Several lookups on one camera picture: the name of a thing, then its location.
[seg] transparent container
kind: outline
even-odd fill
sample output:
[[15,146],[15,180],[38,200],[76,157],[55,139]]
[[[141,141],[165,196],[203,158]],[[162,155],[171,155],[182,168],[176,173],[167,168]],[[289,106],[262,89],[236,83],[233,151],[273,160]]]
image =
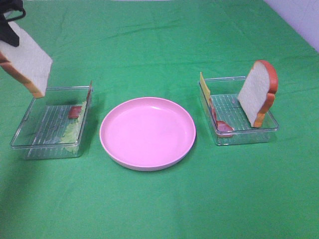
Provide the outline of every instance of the transparent container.
[[[261,143],[275,138],[279,125],[271,112],[266,113],[260,128],[253,128],[237,100],[237,95],[245,82],[245,76],[205,79],[201,73],[200,77],[205,82],[203,85],[199,81],[201,103],[217,145]],[[208,97],[216,113],[207,102]],[[218,127],[220,122],[225,122],[230,128]]]
[[[52,87],[33,98],[16,130],[11,147],[23,159],[79,157],[91,104],[91,86]],[[71,119],[72,107],[81,107]]]

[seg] white wall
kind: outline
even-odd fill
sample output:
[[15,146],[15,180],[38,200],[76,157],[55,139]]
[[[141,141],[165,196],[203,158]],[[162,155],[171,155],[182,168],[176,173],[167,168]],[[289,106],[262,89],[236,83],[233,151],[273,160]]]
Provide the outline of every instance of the white wall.
[[319,52],[319,0],[264,0]]

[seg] toast slice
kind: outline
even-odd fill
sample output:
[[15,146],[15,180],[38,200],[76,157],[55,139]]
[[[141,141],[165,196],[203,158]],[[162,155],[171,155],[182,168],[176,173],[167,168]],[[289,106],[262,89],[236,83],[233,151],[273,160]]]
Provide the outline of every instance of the toast slice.
[[275,68],[268,61],[256,61],[237,97],[251,127],[262,126],[266,112],[274,103],[277,89]]
[[0,65],[35,98],[44,97],[52,59],[18,24],[12,21],[9,25],[19,36],[20,44],[13,47],[0,41]]

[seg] green tablecloth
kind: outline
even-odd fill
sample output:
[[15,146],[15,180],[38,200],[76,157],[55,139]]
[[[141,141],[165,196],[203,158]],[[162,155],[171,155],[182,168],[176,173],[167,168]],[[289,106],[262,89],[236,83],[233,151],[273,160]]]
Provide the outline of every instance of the green tablecloth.
[[[319,55],[263,1],[24,1],[18,21],[53,58],[49,86],[93,81],[94,123],[79,158],[23,161],[9,142],[31,100],[0,71],[0,238],[319,237]],[[199,100],[205,77],[279,76],[269,143],[216,146]],[[167,98],[197,139],[178,164],[138,172],[115,163],[98,130],[116,105]]]

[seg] white bread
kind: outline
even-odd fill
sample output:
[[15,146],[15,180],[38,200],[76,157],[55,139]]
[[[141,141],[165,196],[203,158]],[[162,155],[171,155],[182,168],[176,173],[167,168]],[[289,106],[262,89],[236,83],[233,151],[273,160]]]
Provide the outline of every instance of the white bread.
[[0,41],[0,65],[24,84],[35,98],[44,97],[52,59],[15,22],[9,25],[19,36],[20,44],[13,47]]
[[251,127],[262,126],[265,113],[275,100],[277,88],[275,68],[268,61],[256,61],[238,94],[238,101]]

